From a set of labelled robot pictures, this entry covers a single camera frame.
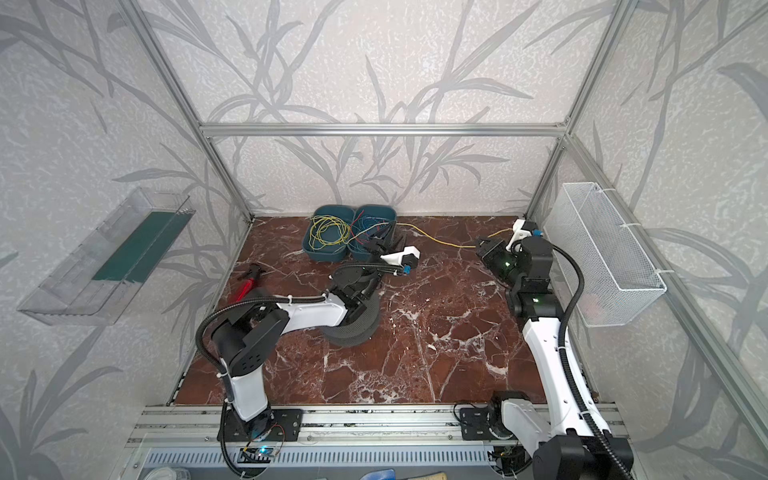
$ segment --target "leaf pattern wallpaper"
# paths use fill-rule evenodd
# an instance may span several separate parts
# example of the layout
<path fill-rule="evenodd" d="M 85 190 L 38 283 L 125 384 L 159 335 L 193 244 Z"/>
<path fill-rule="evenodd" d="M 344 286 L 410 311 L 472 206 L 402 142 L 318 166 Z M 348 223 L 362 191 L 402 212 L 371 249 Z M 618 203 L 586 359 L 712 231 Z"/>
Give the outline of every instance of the leaf pattern wallpaper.
<path fill-rule="evenodd" d="M 576 134 L 768 394 L 766 38 L 765 0 L 639 8 Z M 649 478 L 768 478 L 664 301 L 627 327 L 574 331 Z"/>
<path fill-rule="evenodd" d="M 0 5 L 0 478 L 105 478 L 164 404 L 248 225 L 114 2 Z M 196 213 L 113 326 L 16 311 L 135 188 Z"/>
<path fill-rule="evenodd" d="M 256 123 L 559 122 L 613 10 L 613 2 L 582 0 L 140 3 L 200 117 Z M 267 215 L 341 203 L 519 214 L 554 145 L 511 137 L 216 142 L 252 210 Z"/>

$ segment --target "gray round mesh container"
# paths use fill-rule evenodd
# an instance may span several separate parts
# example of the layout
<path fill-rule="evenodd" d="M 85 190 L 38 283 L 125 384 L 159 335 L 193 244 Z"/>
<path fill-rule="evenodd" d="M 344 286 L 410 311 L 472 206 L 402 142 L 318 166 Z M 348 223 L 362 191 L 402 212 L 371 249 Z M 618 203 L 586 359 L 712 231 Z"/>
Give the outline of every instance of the gray round mesh container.
<path fill-rule="evenodd" d="M 595 183 L 563 184 L 543 230 L 584 273 L 577 308 L 587 326 L 626 325 L 667 291 L 632 226 Z M 560 255 L 554 256 L 573 294 L 576 271 Z"/>

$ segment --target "red marble tabletop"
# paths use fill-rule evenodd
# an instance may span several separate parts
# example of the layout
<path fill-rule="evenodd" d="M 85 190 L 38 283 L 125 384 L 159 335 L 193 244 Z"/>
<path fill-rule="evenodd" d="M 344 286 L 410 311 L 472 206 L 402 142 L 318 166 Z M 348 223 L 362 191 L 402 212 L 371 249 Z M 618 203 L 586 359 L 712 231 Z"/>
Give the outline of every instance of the red marble tabletop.
<path fill-rule="evenodd" d="M 441 240 L 464 245 L 511 227 L 514 220 L 399 218 Z M 267 268 L 259 286 L 271 293 L 304 296 L 325 289 L 336 264 L 313 262 L 301 250 L 308 224 L 298 217 L 258 218 L 221 304 L 238 289 L 237 276 L 249 263 Z M 504 289 L 485 271 L 474 249 L 443 246 L 413 229 L 398 228 L 407 234 L 409 245 L 421 250 L 421 261 L 409 276 L 385 277 L 376 333 L 352 348 L 330 345 L 318 329 L 283 335 L 264 368 L 270 402 L 485 402 L 494 390 L 508 389 L 545 402 L 536 364 L 509 314 Z M 196 356 L 176 403 L 221 404 L 222 399 L 214 368 Z"/>

